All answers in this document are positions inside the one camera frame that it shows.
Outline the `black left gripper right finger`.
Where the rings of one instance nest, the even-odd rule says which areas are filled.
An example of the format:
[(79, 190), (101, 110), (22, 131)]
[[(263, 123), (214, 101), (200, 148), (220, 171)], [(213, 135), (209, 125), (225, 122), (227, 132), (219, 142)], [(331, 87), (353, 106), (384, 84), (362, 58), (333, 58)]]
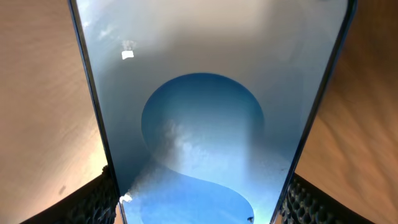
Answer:
[(295, 174), (280, 210), (281, 224), (372, 224)]

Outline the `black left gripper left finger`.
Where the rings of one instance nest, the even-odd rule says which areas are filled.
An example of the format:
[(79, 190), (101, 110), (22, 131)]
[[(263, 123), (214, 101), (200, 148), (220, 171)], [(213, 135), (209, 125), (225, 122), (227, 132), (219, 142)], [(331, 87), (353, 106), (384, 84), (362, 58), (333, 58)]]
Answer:
[(97, 178), (22, 224), (113, 224), (118, 202), (109, 167), (104, 166)]

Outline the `blue Galaxy smartphone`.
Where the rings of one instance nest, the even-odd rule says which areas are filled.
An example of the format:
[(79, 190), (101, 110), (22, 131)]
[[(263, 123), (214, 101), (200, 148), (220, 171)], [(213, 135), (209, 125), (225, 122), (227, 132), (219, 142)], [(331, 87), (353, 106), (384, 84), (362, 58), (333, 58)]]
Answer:
[(71, 0), (125, 223), (274, 223), (357, 6)]

